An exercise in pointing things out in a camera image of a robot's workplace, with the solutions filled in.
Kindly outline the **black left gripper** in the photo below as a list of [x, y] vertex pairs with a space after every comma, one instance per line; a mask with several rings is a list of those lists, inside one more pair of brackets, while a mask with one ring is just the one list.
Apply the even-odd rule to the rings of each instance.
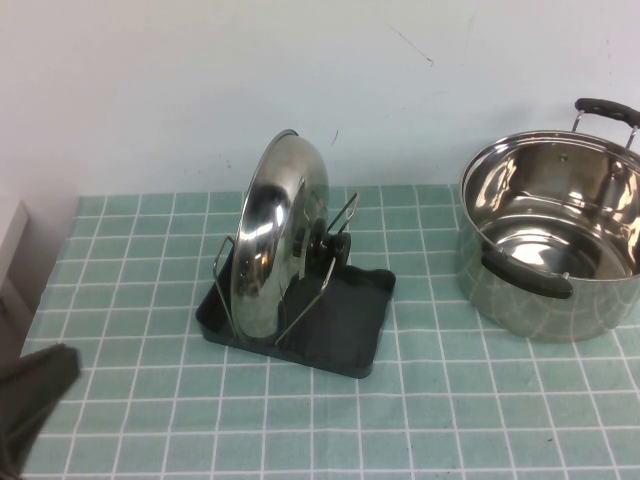
[[46, 411], [80, 377], [80, 352], [56, 343], [1, 368], [1, 478], [20, 479]]

